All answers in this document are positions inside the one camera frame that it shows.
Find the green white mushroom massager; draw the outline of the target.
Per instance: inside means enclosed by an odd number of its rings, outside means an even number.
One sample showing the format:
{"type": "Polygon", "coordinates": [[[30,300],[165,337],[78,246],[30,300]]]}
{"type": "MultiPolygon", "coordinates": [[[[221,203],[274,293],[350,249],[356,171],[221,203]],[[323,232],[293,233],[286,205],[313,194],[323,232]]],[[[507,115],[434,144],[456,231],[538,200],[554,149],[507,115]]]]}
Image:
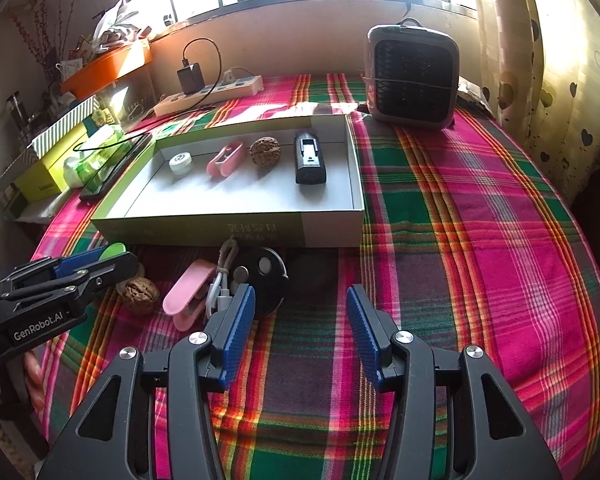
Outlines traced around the green white mushroom massager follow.
{"type": "Polygon", "coordinates": [[[120,296],[124,295],[130,281],[145,276],[144,266],[123,243],[114,243],[102,248],[97,263],[102,264],[98,270],[99,284],[114,286],[120,296]]]}

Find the pink clip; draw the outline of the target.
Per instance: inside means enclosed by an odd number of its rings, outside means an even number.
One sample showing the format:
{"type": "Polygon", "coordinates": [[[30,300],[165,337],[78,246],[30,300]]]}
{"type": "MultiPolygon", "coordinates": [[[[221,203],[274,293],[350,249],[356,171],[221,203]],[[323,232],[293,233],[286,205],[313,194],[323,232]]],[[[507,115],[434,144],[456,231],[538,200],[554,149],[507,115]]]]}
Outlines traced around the pink clip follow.
{"type": "Polygon", "coordinates": [[[216,266],[204,259],[193,261],[168,291],[162,310],[179,332],[190,330],[206,310],[206,297],[216,266]]]}
{"type": "Polygon", "coordinates": [[[213,179],[229,177],[245,160],[246,153],[242,141],[232,141],[224,145],[208,162],[207,174],[213,179]]]}

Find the black round disc gadget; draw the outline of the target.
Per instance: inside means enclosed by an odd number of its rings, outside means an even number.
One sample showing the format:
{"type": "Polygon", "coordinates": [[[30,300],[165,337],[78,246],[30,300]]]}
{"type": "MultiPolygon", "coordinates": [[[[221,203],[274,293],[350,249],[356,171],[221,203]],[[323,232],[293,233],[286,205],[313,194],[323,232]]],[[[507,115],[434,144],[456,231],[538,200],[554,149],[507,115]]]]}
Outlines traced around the black round disc gadget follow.
{"type": "Polygon", "coordinates": [[[265,318],[283,303],[288,273],[282,257],[268,247],[241,250],[230,267],[232,283],[251,286],[256,293],[255,318],[265,318]]]}

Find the black rectangular flashlight device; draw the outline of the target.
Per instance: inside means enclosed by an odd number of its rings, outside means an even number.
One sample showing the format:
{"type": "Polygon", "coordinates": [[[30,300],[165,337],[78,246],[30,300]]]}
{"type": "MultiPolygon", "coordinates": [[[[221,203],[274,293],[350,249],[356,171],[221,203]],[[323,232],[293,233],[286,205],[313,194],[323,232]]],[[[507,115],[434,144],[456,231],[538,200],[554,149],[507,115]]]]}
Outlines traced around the black rectangular flashlight device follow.
{"type": "Polygon", "coordinates": [[[326,183],[326,167],[320,141],[313,133],[302,132],[294,139],[296,183],[317,185],[326,183]]]}

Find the walnut on bedspread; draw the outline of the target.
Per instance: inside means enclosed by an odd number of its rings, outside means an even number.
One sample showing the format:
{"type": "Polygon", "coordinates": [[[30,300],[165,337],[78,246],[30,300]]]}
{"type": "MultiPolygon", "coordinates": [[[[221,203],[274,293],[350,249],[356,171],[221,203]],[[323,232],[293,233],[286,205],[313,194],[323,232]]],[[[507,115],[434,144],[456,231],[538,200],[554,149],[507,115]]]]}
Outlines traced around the walnut on bedspread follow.
{"type": "Polygon", "coordinates": [[[123,302],[132,313],[148,315],[160,300],[158,287],[148,278],[131,278],[124,286],[123,302]]]}

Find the yellow green box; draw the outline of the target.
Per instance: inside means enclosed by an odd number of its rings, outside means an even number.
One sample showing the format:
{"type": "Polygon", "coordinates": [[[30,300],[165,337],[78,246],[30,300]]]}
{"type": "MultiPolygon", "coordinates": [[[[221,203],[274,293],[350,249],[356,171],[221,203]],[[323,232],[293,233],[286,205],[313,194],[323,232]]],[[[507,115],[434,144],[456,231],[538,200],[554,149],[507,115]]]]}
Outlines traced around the yellow green box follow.
{"type": "Polygon", "coordinates": [[[64,161],[86,138],[87,128],[81,122],[42,158],[27,154],[25,148],[0,175],[2,199],[8,202],[19,191],[29,203],[35,203],[65,191],[64,161]]]}

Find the striped white box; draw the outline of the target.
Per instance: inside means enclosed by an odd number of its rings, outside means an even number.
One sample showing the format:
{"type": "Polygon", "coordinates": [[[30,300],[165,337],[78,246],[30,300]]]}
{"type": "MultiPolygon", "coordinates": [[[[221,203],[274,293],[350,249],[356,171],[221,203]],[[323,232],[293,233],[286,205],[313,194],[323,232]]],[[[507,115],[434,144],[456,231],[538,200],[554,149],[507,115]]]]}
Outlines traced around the striped white box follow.
{"type": "Polygon", "coordinates": [[[99,109],[97,96],[89,96],[76,106],[71,107],[42,133],[36,136],[27,146],[26,153],[42,158],[46,155],[60,140],[62,140],[74,127],[91,116],[94,110],[99,109]]]}

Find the green wet wipes pack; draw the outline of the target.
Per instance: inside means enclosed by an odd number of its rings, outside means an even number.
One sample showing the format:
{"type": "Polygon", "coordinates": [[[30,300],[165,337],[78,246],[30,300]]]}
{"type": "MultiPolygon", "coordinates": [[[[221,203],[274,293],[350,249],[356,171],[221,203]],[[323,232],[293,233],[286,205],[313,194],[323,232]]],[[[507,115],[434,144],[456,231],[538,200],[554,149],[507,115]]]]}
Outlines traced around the green wet wipes pack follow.
{"type": "Polygon", "coordinates": [[[123,129],[103,125],[73,148],[64,161],[62,175],[69,188],[83,188],[104,163],[122,147],[123,129]]]}

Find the black smartphone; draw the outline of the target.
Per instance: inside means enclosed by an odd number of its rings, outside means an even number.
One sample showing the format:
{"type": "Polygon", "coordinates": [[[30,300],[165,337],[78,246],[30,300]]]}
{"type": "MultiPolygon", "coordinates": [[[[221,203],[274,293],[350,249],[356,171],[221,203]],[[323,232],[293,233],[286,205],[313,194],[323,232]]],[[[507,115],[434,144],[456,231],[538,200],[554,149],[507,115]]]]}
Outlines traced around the black smartphone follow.
{"type": "Polygon", "coordinates": [[[96,170],[91,180],[84,185],[79,195],[80,201],[92,204],[104,198],[151,139],[152,135],[149,132],[137,133],[112,144],[114,150],[106,162],[96,170]]]}

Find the plaid bedspread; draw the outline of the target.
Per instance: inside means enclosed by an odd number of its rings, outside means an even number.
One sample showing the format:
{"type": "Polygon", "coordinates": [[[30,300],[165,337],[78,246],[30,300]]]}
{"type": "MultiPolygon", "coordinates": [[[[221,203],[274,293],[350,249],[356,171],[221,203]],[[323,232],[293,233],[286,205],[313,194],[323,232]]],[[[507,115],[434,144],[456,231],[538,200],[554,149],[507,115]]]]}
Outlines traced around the plaid bedspread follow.
{"type": "Polygon", "coordinates": [[[435,347],[483,348],[562,475],[600,448],[600,271],[580,226],[483,114],[415,132],[353,113],[361,244],[283,251],[284,303],[252,326],[239,374],[212,396],[231,479],[367,479],[392,399],[365,379],[346,291],[435,347]]]}

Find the orange plastic basket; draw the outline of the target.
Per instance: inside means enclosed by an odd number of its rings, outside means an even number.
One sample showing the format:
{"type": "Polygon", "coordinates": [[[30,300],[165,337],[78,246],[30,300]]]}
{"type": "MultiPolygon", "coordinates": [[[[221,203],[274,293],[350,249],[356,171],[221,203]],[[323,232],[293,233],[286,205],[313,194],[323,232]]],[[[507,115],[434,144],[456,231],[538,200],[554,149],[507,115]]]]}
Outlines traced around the orange plastic basket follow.
{"type": "Polygon", "coordinates": [[[95,58],[65,80],[60,90],[62,93],[69,92],[82,101],[151,60],[149,42],[146,39],[136,40],[95,58]]]}

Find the black charger adapter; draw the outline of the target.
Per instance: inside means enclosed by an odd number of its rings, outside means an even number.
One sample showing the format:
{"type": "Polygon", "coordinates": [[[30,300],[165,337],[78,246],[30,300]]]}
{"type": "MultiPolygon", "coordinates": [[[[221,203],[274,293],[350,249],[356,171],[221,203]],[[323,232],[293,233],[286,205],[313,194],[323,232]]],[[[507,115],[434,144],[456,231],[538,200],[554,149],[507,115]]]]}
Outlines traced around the black charger adapter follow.
{"type": "Polygon", "coordinates": [[[186,96],[190,96],[202,90],[206,83],[198,63],[191,63],[187,58],[184,58],[182,64],[183,67],[178,70],[178,81],[182,92],[186,96]]]}

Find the walnut in tray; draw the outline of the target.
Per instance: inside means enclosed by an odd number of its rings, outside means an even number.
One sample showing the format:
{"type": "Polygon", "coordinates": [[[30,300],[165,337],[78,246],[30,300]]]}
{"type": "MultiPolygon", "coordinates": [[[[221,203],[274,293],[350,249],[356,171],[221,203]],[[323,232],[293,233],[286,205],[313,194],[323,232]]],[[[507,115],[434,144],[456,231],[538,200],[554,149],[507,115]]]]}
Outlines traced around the walnut in tray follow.
{"type": "Polygon", "coordinates": [[[250,145],[249,154],[252,162],[259,167],[271,167],[279,162],[282,156],[280,143],[272,136],[261,136],[250,145]]]}

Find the green white cardboard box tray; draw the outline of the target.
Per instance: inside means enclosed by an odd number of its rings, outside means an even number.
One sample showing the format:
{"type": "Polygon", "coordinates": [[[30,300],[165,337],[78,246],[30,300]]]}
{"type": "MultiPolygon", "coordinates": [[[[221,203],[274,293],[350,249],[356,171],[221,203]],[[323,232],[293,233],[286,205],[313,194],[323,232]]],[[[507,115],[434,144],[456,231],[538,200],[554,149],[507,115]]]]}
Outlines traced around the green white cardboard box tray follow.
{"type": "Polygon", "coordinates": [[[91,222],[110,242],[219,246],[355,247],[362,238],[364,198],[353,122],[348,115],[279,117],[201,129],[152,140],[99,203],[91,222]],[[320,141],[326,183],[296,183],[294,139],[320,141]],[[250,146],[272,136],[279,162],[261,168],[250,158],[227,178],[207,174],[208,162],[232,141],[250,146]],[[169,160],[189,152],[194,166],[175,177],[169,160]]]}

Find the white power strip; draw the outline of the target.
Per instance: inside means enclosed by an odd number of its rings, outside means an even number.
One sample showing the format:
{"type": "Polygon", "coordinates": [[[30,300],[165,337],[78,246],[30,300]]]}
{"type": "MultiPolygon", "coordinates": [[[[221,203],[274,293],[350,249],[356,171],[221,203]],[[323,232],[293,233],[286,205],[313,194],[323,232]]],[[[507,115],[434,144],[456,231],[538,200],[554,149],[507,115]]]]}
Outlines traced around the white power strip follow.
{"type": "Polygon", "coordinates": [[[242,77],[228,84],[211,84],[194,94],[178,92],[165,96],[154,106],[157,117],[168,116],[184,110],[190,110],[197,105],[210,105],[217,102],[230,101],[255,96],[263,90],[263,79],[260,75],[242,77]]]}

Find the grey portable heater fan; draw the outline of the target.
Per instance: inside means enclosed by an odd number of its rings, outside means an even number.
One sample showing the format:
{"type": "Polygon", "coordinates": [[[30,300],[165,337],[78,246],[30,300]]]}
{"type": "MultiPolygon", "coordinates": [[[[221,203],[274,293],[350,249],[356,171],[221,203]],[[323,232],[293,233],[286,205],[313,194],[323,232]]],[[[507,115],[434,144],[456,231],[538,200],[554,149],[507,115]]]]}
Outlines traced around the grey portable heater fan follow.
{"type": "Polygon", "coordinates": [[[444,32],[407,18],[376,25],[366,36],[368,112],[381,122],[440,130],[452,124],[460,49],[444,32]]]}

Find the heart pattern curtain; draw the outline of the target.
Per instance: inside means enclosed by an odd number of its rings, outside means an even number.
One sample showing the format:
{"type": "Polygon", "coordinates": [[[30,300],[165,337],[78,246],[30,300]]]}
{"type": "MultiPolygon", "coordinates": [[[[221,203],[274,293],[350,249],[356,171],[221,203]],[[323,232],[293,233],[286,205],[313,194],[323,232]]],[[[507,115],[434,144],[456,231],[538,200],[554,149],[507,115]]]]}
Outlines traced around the heart pattern curtain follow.
{"type": "Polygon", "coordinates": [[[567,202],[600,169],[600,14],[588,0],[477,0],[483,94],[567,202]]]}

